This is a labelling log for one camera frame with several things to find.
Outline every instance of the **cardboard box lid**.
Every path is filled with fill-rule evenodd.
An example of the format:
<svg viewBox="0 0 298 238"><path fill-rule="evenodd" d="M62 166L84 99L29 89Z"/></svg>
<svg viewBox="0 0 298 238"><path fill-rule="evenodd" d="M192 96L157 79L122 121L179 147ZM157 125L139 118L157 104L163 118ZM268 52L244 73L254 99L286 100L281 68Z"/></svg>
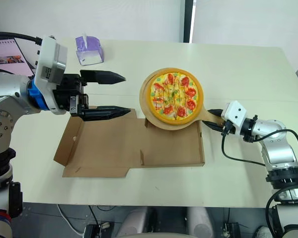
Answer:
<svg viewBox="0 0 298 238"><path fill-rule="evenodd" d="M105 121L71 117L54 160L65 166L64 177L124 177L129 168L202 166L200 122L167 131L137 119L134 110Z"/></svg>

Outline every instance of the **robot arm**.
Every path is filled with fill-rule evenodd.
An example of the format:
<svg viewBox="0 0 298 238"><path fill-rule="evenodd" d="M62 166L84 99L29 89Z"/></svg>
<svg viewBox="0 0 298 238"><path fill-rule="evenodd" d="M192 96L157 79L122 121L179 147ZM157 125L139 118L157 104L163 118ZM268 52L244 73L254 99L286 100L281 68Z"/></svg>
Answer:
<svg viewBox="0 0 298 238"><path fill-rule="evenodd" d="M89 108L83 92L89 82L114 84L125 78L109 71L81 70L64 74L67 49L51 37L44 37L38 52L34 80L26 76L0 72L0 237L12 237L10 220L22 212L20 183L12 182L10 159L15 151L9 148L11 133L22 115L50 110L56 115L70 112L83 120L105 120L123 116L130 109L116 106Z"/></svg>
<svg viewBox="0 0 298 238"><path fill-rule="evenodd" d="M266 206L266 221L274 237L298 237L298 162L292 147L286 139L286 126L277 120L259 120L246 117L245 108L233 101L222 112L226 124L223 136L234 126L235 135L243 136L245 142L259 141L262 156L270 182L277 192L269 199ZM272 200L280 202L272 208L273 227L270 227L268 209Z"/></svg>

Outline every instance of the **notebook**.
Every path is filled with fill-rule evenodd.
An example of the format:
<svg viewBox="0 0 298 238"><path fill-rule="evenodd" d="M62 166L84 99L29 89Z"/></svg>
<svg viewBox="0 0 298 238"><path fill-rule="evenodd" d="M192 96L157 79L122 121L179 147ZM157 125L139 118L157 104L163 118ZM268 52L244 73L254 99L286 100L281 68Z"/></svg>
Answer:
<svg viewBox="0 0 298 238"><path fill-rule="evenodd" d="M0 69L19 75L34 75L14 39L0 40Z"/></svg>

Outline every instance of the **toy pizza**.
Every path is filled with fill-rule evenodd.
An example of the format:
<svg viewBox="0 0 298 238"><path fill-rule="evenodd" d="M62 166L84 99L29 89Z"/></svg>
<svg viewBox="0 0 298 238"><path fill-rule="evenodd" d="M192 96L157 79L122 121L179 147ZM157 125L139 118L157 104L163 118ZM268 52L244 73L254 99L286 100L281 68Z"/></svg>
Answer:
<svg viewBox="0 0 298 238"><path fill-rule="evenodd" d="M203 90L189 72L176 68L162 69L147 86L146 101L152 114L172 125L192 121L203 105Z"/></svg>

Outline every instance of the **table surface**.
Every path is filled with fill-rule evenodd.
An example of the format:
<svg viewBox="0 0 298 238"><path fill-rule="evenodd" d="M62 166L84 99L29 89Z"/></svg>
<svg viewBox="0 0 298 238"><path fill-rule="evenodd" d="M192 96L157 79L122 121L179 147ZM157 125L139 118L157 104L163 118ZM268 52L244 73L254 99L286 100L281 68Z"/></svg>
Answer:
<svg viewBox="0 0 298 238"><path fill-rule="evenodd" d="M80 69L109 70L126 77L116 85L89 83L85 92L90 105L135 108L142 82L153 71L177 67L201 82L207 109L224 108L239 100L260 119L277 119L298 132L298 78L279 48L201 45L164 42L102 40L105 62L81 66L75 40L63 39L68 47L66 73ZM13 178L21 182L25 202L161 205L208 207L264 207L271 195L266 169L231 161L221 152L221 135L204 125L203 167L131 169L125 178L63 178L64 167L53 161L69 113L51 112L23 116L12 133ZM288 136L298 158L298 144ZM230 135L227 154L262 162L258 143L245 143Z"/></svg>

